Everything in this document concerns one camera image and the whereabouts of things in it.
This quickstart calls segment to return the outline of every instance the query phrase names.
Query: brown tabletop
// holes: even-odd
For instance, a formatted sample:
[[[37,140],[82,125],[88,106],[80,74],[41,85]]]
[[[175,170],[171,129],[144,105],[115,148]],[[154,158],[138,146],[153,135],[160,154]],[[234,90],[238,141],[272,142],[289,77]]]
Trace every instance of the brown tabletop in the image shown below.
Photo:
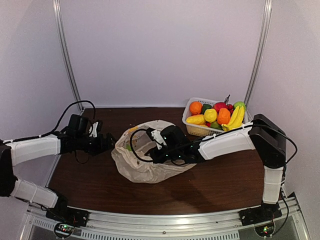
[[[100,108],[96,119],[102,132],[117,139],[137,124],[152,120],[172,122],[187,132],[183,108]],[[92,109],[84,116],[91,117]],[[86,153],[77,152],[79,161]],[[253,150],[217,157],[156,184],[132,183],[123,177],[107,151],[86,164],[74,154],[64,154],[49,187],[62,193],[73,207],[122,214],[176,215],[212,213],[259,205],[264,186],[264,168]]]

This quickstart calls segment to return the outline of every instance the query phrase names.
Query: vertical metal pole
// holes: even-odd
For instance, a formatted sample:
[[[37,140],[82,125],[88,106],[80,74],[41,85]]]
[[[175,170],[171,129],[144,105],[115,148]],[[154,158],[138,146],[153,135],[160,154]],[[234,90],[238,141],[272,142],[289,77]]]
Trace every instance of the vertical metal pole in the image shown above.
[[[254,61],[254,65],[253,65],[253,69],[252,69],[252,73],[251,73],[249,86],[248,86],[248,89],[246,91],[246,95],[244,98],[245,105],[248,105],[248,103],[249,103],[250,97],[252,95],[252,92],[253,92],[257,77],[258,77],[259,68],[260,68],[262,56],[263,56],[263,51],[265,49],[267,36],[268,36],[268,32],[269,32],[271,13],[272,13],[272,0],[265,0],[260,39],[259,39],[259,43],[258,43],[258,49],[257,49],[256,56],[255,56],[255,61]]]
[[[77,88],[74,72],[72,70],[71,66],[71,61],[70,61],[70,56],[67,48],[67,41],[66,41],[66,36],[65,36],[65,31],[64,31],[64,25],[63,25],[63,20],[62,20],[62,15],[61,15],[61,9],[60,9],[60,0],[52,0],[53,1],[53,9],[54,9],[54,16],[55,16],[55,21],[58,29],[58,36],[60,39],[60,45],[61,45],[61,51],[62,51],[62,56],[63,56],[63,61],[65,65],[65,69],[69,78],[71,90],[74,96],[74,99],[76,101],[80,101],[80,95],[79,91]],[[84,106],[82,103],[77,104],[77,108],[79,111],[82,111],[84,109]]]

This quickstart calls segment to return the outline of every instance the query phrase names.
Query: red apple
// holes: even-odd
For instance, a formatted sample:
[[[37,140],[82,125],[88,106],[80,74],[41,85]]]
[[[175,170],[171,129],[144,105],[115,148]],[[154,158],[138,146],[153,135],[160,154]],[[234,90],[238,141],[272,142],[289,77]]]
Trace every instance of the red apple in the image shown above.
[[[228,109],[227,104],[224,102],[217,102],[213,108],[216,110],[217,113],[219,113],[220,109]]]
[[[234,109],[234,106],[233,106],[232,104],[228,104],[228,105],[226,106],[226,108],[227,108],[228,110],[231,110],[231,109]]]

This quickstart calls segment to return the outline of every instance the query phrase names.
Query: basket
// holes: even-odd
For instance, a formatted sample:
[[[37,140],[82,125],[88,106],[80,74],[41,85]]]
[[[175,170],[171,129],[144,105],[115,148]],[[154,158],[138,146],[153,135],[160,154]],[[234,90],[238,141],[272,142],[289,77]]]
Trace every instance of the basket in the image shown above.
[[[204,136],[210,136],[210,135],[213,135],[213,134],[220,134],[220,133],[224,133],[225,132],[225,131],[219,130],[219,129],[214,129],[214,128],[210,128],[210,127],[199,126],[199,125],[196,125],[196,124],[187,123],[186,122],[187,118],[192,115],[190,110],[189,110],[189,107],[190,107],[190,104],[193,103],[193,102],[200,102],[202,104],[210,104],[212,106],[214,104],[218,103],[218,101],[213,101],[213,100],[200,98],[200,97],[192,97],[192,98],[189,99],[189,101],[186,104],[186,107],[184,109],[183,115],[182,115],[182,122],[185,124],[186,130],[188,131],[189,134],[196,135],[196,136],[199,136],[199,137],[204,137]],[[247,114],[247,111],[245,111],[243,122],[247,123],[248,121],[249,121],[248,120],[248,114]]]

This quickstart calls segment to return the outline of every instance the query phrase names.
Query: cloth bag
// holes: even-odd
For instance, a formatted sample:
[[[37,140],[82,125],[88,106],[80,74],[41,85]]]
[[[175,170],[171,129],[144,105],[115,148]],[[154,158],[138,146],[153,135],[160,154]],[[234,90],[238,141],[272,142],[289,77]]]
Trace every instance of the cloth bag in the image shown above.
[[[133,183],[156,184],[194,167],[196,164],[177,166],[172,164],[171,161],[166,161],[164,164],[143,162],[138,160],[131,151],[130,137],[133,132],[138,129],[147,128],[161,131],[170,125],[174,124],[163,120],[155,120],[139,124],[126,130],[116,142],[115,148],[111,152],[111,156],[115,161],[119,173]],[[152,160],[151,157],[145,156],[145,153],[155,147],[156,143],[151,141],[145,131],[139,131],[134,135],[132,145],[140,158]]]

